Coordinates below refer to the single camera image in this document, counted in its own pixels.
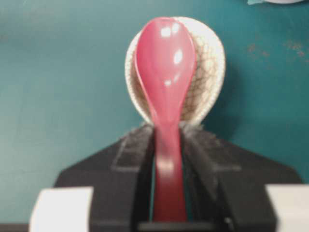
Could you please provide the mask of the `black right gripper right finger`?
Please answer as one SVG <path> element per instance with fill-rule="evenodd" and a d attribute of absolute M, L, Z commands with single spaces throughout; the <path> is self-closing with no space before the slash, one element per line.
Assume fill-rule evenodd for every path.
<path fill-rule="evenodd" d="M 267 184 L 302 184 L 291 167 L 181 123 L 185 181 L 194 221 L 209 232 L 273 232 Z"/>

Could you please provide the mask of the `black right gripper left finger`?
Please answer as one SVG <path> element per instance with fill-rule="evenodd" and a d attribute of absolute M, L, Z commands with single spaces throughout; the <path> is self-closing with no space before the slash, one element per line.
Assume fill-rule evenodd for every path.
<path fill-rule="evenodd" d="M 56 188 L 93 187 L 90 231 L 135 232 L 149 220 L 153 132 L 142 125 L 57 177 Z"/>

